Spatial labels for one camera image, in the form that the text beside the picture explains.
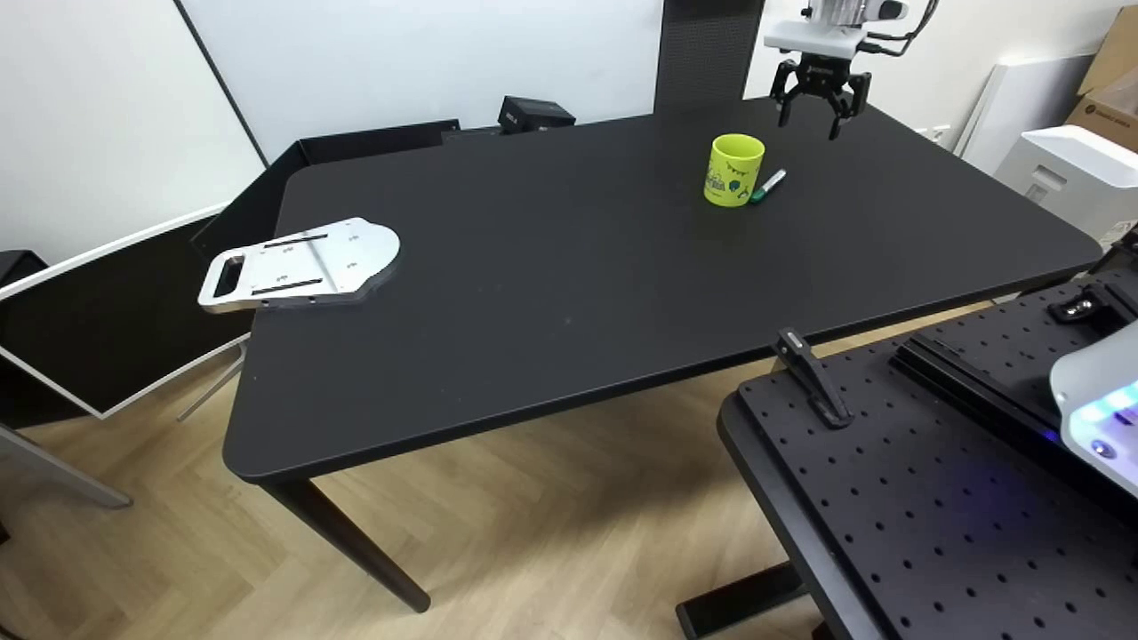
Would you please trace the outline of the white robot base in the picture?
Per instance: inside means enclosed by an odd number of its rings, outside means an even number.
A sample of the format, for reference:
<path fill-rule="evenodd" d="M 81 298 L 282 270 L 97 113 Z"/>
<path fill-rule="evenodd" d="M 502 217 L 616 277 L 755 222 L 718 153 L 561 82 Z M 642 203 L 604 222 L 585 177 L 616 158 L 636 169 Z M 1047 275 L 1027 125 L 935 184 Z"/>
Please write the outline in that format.
<path fill-rule="evenodd" d="M 1138 498 L 1138 321 L 1047 366 L 1060 441 Z"/>

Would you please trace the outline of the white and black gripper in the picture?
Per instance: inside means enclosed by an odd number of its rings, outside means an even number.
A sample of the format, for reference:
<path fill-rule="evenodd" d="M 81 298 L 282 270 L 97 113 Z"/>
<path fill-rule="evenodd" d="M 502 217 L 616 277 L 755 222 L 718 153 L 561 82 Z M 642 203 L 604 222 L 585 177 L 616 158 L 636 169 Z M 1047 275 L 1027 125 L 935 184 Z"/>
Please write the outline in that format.
<path fill-rule="evenodd" d="M 781 55 L 771 101 L 779 129 L 797 94 L 832 95 L 827 134 L 840 134 L 868 105 L 872 75 L 852 75 L 858 55 L 876 55 L 872 22 L 896 22 L 904 0 L 808 0 L 797 19 L 771 22 L 765 43 Z"/>

